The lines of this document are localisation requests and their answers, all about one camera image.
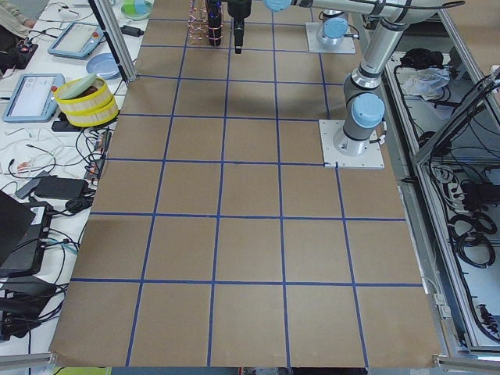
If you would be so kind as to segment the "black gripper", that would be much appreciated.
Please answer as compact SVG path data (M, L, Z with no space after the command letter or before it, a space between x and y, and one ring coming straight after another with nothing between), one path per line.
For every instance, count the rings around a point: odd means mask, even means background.
M228 0L227 8L233 18L234 53L242 53L245 21L251 15L251 0Z

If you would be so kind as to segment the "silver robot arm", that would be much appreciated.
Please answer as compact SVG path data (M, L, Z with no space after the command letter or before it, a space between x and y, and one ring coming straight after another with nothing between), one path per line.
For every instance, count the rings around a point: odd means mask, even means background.
M321 45L336 45L344 38L350 37L348 14L342 11L324 9L320 14L321 20L317 40Z
M464 1L265 1L280 12L290 6L331 9L347 13L379 16L377 27L359 66L344 83L347 119L341 133L349 140L364 142L384 117L384 102L376 95L384 67L404 30L422 22L440 9L463 5Z

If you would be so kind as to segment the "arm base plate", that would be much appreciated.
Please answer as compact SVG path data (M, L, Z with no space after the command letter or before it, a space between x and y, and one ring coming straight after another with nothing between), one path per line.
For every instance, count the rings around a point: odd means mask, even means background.
M353 141L344 132L344 120L320 120L323 165L326 168L381 170L384 160L375 130L364 141Z
M328 39L320 36L321 23L306 23L305 31L311 53L330 53L354 55L355 45L352 37Z

